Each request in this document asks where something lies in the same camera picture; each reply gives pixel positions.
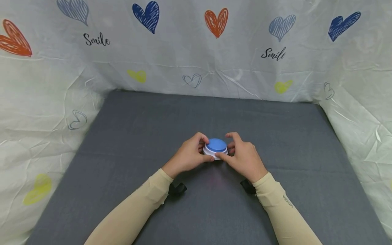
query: orange heart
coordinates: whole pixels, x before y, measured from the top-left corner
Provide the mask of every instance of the orange heart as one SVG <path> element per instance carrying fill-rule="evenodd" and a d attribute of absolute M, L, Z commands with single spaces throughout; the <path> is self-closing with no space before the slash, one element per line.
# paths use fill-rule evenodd
<path fill-rule="evenodd" d="M 227 19 L 229 18 L 229 11 L 227 8 L 222 9 L 218 15 L 218 19 L 216 19 L 214 12 L 207 10 L 204 14 L 204 18 L 208 29 L 218 38 L 225 30 Z"/>
<path fill-rule="evenodd" d="M 0 35 L 0 49 L 11 54 L 31 57 L 33 54 L 26 38 L 10 20 L 3 20 L 3 27 L 9 37 Z"/>

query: yellow heart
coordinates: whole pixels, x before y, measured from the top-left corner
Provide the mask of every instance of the yellow heart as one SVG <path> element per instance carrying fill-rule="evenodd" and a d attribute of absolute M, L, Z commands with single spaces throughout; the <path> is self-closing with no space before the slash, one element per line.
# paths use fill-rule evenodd
<path fill-rule="evenodd" d="M 146 81 L 146 72 L 145 71 L 132 71 L 132 70 L 127 70 L 128 75 L 130 77 L 132 77 L 133 79 L 135 79 L 136 81 L 140 82 L 140 83 L 145 83 Z"/>
<path fill-rule="evenodd" d="M 290 88 L 292 83 L 293 83 L 293 80 L 289 80 L 289 81 L 287 81 L 285 83 L 277 82 L 275 84 L 275 91 L 278 94 L 283 94 L 284 92 L 286 92 Z"/>
<path fill-rule="evenodd" d="M 52 189 L 52 180 L 46 174 L 39 174 L 35 178 L 34 188 L 23 199 L 24 205 L 31 205 L 41 201 Z"/>

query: white button base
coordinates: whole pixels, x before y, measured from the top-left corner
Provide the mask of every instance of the white button base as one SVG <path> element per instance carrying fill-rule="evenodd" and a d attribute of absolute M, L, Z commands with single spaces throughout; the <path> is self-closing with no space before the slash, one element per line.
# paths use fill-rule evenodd
<path fill-rule="evenodd" d="M 205 155 L 213 156 L 215 158 L 215 160 L 220 160 L 219 157 L 215 156 L 216 152 L 208 149 L 206 145 L 204 145 L 204 147 L 203 147 L 203 152 L 204 152 Z M 227 153 L 228 153 L 227 147 L 226 147 L 226 149 L 222 153 L 227 155 Z"/>

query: hand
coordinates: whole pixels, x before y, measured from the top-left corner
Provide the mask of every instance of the hand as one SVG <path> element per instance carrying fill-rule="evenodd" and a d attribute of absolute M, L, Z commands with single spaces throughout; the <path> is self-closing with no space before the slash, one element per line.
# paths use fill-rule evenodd
<path fill-rule="evenodd" d="M 174 156 L 162 167 L 162 170 L 174 179 L 179 173 L 189 171 L 203 162 L 213 162 L 213 156 L 200 154 L 204 144 L 210 141 L 204 134 L 198 132 L 185 141 Z"/>
<path fill-rule="evenodd" d="M 233 138 L 233 142 L 227 145 L 229 156 L 221 152 L 215 155 L 227 162 L 235 171 L 242 174 L 251 183 L 257 182 L 259 179 L 268 174 L 256 147 L 250 142 L 243 142 L 240 135 L 236 132 L 226 134 L 227 138 Z"/>

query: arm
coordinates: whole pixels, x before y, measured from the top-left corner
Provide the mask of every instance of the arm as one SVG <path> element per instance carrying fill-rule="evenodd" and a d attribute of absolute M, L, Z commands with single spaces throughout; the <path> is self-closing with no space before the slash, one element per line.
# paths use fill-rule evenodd
<path fill-rule="evenodd" d="M 164 203 L 173 179 L 203 162 L 214 161 L 213 156 L 200 154 L 205 143 L 209 140 L 202 133 L 185 141 L 161 169 L 101 221 L 84 244 L 132 244 L 150 215 Z"/>
<path fill-rule="evenodd" d="M 245 176 L 256 188 L 257 198 L 267 212 L 276 238 L 280 245 L 320 245 L 321 242 L 286 196 L 285 190 L 269 173 L 256 148 L 250 142 L 243 142 L 238 133 L 228 133 L 233 142 L 227 145 L 228 156 L 216 156 L 227 162 Z"/>
<path fill-rule="evenodd" d="M 159 169 L 101 221 L 85 245 L 132 244 L 150 215 L 164 203 L 172 181 Z"/>
<path fill-rule="evenodd" d="M 253 183 L 253 186 L 256 188 L 257 198 L 271 220 L 280 245 L 321 245 L 316 234 L 271 173 Z"/>

